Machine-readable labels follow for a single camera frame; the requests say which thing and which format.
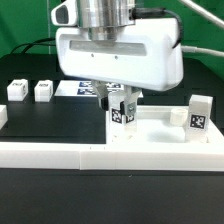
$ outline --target metal cylinder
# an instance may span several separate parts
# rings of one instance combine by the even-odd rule
[[[116,27],[133,24],[134,6],[135,0],[77,0],[79,27],[89,28],[91,40],[116,40]]]
[[[97,27],[89,29],[90,40],[116,40],[117,28],[116,27]]]

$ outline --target green wall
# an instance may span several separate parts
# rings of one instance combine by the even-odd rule
[[[194,1],[224,19],[224,1]],[[0,0],[0,57],[10,53],[19,44],[54,36],[56,27],[48,24],[48,11],[59,2],[60,0]],[[178,13],[184,23],[183,44],[224,51],[224,30],[183,6],[178,0],[138,0],[137,4],[145,7],[163,6]],[[49,49],[38,46],[30,52],[49,53]],[[224,79],[224,58],[199,54],[185,56],[201,60]]]

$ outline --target white cable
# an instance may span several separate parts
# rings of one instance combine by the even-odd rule
[[[209,21],[213,22],[215,25],[219,26],[220,28],[224,29],[224,21],[219,19],[217,16],[213,15],[209,11],[205,10],[198,4],[192,2],[191,0],[179,0],[184,5],[188,6],[204,18],[208,19]]]
[[[217,57],[224,57],[224,52],[215,51],[206,48],[198,48],[194,46],[182,46],[182,51],[185,53],[202,53],[202,54],[209,54]]]

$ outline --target small white cube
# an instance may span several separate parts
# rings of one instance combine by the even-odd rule
[[[34,89],[36,102],[49,102],[53,95],[53,82],[50,80],[39,81]]]
[[[0,105],[0,130],[4,126],[4,124],[7,122],[8,116],[7,116],[7,110],[5,105]]]
[[[7,87],[9,101],[23,101],[28,93],[28,81],[26,79],[15,79]]]
[[[186,125],[186,142],[207,142],[207,131],[213,98],[192,95]]]

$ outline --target white base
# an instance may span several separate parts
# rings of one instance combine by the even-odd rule
[[[0,143],[0,167],[224,171],[224,138],[214,124],[210,122],[208,143],[184,143],[181,128],[167,124],[172,108],[139,107],[139,125],[144,121],[144,130],[130,141],[105,145]]]

